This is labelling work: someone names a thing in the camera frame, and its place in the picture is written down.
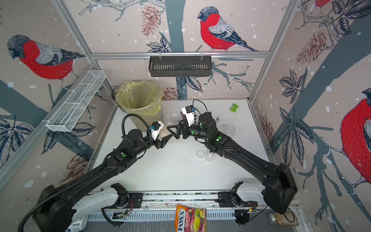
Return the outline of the wide jar patterned lid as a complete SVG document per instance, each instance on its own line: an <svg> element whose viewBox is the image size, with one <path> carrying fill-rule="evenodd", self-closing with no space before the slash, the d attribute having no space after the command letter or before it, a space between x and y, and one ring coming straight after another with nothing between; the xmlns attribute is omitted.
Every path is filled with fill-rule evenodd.
<svg viewBox="0 0 371 232"><path fill-rule="evenodd" d="M168 135L172 135L172 133L168 131L167 127L177 125L179 121L181 120L182 118L179 114L167 112L164 115L163 120L162 120L164 127L163 129L160 130L160 133L159 133L160 139L165 138Z"/></svg>

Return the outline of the clear jar lid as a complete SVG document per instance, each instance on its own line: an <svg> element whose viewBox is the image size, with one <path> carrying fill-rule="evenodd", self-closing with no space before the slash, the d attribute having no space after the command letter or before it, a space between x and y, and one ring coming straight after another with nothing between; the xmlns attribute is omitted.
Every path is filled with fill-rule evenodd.
<svg viewBox="0 0 371 232"><path fill-rule="evenodd" d="M200 160L203 159L205 157L205 152L203 150L197 150L196 157Z"/></svg>

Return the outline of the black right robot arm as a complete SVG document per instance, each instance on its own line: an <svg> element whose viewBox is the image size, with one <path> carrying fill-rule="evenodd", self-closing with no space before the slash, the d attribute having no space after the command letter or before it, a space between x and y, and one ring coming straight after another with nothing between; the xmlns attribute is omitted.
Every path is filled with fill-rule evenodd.
<svg viewBox="0 0 371 232"><path fill-rule="evenodd" d="M285 164L276 165L265 161L239 146L231 137L218 130L212 114L199 116L199 122L189 126L186 120L167 130L176 138L203 139L204 145L212 153L229 159L252 174L264 186L264 202L275 212L284 214L288 210L298 188L292 172Z"/></svg>

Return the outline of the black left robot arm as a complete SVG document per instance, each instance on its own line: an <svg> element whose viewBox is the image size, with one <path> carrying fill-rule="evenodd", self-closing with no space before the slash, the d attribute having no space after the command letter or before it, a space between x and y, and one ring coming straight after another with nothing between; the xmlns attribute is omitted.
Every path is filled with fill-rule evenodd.
<svg viewBox="0 0 371 232"><path fill-rule="evenodd" d="M159 140L158 134L164 127L161 121L155 121L152 125L145 123L146 135L143 136L140 129L125 132L125 121L129 117L144 121L136 114L126 115L121 123L122 141L118 147L104 157L102 164L80 178L57 188L53 185L45 188L37 205L20 221L17 229L19 232L24 230L29 218L33 218L42 232L65 231L72 224L73 218L77 217L78 211L74 206L83 197L100 184L127 170L137 161L137 156L150 147L165 147L170 136L165 137L164 141Z"/></svg>

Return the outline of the bin with yellow bag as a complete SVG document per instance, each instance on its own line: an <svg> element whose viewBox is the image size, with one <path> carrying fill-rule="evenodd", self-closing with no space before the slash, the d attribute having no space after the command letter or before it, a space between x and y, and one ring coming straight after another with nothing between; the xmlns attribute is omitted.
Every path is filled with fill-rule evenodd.
<svg viewBox="0 0 371 232"><path fill-rule="evenodd" d="M150 126L163 119L163 96L163 90L153 82L127 81L118 87L115 100L126 113L140 116Z"/></svg>

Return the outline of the green snack packet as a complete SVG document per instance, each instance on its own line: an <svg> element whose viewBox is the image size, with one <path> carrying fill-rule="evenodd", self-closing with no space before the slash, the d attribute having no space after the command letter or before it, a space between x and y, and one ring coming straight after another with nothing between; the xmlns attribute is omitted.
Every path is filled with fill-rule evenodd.
<svg viewBox="0 0 371 232"><path fill-rule="evenodd" d="M232 106L230 107L230 111L236 112L238 108L239 108L239 106L237 104L233 103Z"/></svg>

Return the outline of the black hanging basket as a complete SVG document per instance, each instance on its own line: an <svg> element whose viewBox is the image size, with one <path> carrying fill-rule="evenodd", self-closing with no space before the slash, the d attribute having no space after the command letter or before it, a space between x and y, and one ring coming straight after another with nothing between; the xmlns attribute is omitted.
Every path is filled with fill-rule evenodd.
<svg viewBox="0 0 371 232"><path fill-rule="evenodd" d="M212 74L211 56L151 57L152 77L207 77Z"/></svg>

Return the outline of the Fox's candy bag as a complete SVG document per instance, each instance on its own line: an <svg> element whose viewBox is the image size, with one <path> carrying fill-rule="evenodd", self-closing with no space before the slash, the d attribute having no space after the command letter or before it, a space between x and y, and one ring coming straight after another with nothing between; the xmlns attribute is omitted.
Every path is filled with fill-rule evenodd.
<svg viewBox="0 0 371 232"><path fill-rule="evenodd" d="M207 232L206 209L177 205L174 225L176 232Z"/></svg>

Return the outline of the white blue-lid container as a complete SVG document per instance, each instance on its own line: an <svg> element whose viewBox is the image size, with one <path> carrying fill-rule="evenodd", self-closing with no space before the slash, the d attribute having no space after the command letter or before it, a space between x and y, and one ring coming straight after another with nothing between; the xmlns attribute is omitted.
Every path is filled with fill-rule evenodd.
<svg viewBox="0 0 371 232"><path fill-rule="evenodd" d="M84 216L77 221L73 222L66 230L65 232L82 232L87 225L88 222L88 216Z"/></svg>

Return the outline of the grain-filled jar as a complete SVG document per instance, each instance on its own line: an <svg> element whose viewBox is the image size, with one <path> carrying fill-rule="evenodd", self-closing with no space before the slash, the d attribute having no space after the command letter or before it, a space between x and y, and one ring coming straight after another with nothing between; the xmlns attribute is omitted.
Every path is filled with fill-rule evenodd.
<svg viewBox="0 0 371 232"><path fill-rule="evenodd" d="M270 213L268 215L269 223L277 226L298 226L299 222L292 214Z"/></svg>

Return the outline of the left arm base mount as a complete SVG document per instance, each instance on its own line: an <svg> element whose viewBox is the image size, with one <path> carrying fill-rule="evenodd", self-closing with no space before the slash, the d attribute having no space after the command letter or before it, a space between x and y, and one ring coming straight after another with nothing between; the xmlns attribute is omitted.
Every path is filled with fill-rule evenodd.
<svg viewBox="0 0 371 232"><path fill-rule="evenodd" d="M142 206L144 194L141 192L129 192L119 183L112 184L113 194L117 196L115 202L104 207L104 209L139 209Z"/></svg>

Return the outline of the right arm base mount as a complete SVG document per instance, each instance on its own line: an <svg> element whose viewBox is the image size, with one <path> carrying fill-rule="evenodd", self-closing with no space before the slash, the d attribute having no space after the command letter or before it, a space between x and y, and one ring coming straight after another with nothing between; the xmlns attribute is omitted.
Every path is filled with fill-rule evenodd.
<svg viewBox="0 0 371 232"><path fill-rule="evenodd" d="M236 182L232 189L220 191L217 193L218 198L215 200L220 207L257 207L261 198L248 187L248 184L239 181Z"/></svg>

